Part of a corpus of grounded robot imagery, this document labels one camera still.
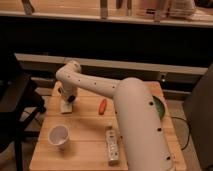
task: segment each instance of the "black chair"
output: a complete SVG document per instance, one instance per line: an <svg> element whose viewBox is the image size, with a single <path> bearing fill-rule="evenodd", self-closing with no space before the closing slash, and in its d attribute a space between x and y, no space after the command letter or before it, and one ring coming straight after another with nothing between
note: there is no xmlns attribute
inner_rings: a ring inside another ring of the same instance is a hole
<svg viewBox="0 0 213 171"><path fill-rule="evenodd" d="M38 112L43 113L46 109L44 100L35 92L36 83L23 71L1 35L0 60L0 153L14 142L17 171L22 171L22 141L39 135L39 132L25 129ZM35 109L21 121L26 107Z"/></svg>

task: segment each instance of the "white cup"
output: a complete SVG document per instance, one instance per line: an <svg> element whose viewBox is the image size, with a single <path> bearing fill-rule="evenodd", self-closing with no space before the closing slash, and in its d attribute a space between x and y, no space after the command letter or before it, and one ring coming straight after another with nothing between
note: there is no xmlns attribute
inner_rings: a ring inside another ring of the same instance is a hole
<svg viewBox="0 0 213 171"><path fill-rule="evenodd" d="M54 126L48 134L48 140L60 150L65 150L69 145L69 128L65 125Z"/></svg>

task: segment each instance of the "wooden table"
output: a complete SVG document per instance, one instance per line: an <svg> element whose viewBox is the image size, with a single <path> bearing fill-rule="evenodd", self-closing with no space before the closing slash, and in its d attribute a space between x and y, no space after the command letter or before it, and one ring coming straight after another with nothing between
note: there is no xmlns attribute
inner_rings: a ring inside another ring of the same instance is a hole
<svg viewBox="0 0 213 171"><path fill-rule="evenodd" d="M186 171L186 164L161 87L158 82L147 82L147 84L152 94L159 97L166 107L162 124L169 148L174 157L176 169L177 171ZM60 83L57 82L50 98L30 163L30 170L127 171L128 167L121 139L118 140L120 163L116 166L108 166L107 162L105 126L112 123L118 137L120 137L112 100L107 99L107 109L104 115L99 115L99 104L104 97L79 89L79 95L73 104L72 114L61 114L61 97L57 91L59 86ZM49 130L57 124L65 124L70 130L70 146L65 151L53 147L47 140Z"/></svg>

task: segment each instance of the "carrot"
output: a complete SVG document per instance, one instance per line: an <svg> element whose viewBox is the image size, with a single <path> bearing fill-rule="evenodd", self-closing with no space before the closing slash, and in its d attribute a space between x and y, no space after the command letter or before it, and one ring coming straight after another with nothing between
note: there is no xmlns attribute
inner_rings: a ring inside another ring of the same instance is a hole
<svg viewBox="0 0 213 171"><path fill-rule="evenodd" d="M99 115L103 115L105 110L106 110L106 107L107 107L107 100L106 99L103 99L100 103L100 106L99 106Z"/></svg>

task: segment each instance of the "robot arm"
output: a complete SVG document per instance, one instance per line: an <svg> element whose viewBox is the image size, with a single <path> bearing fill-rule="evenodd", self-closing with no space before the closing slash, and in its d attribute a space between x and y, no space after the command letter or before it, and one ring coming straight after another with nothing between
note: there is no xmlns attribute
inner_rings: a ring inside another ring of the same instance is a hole
<svg viewBox="0 0 213 171"><path fill-rule="evenodd" d="M71 61L56 77L68 96L77 87L113 99L129 171L175 171L152 94L137 78L121 81L80 74Z"/></svg>

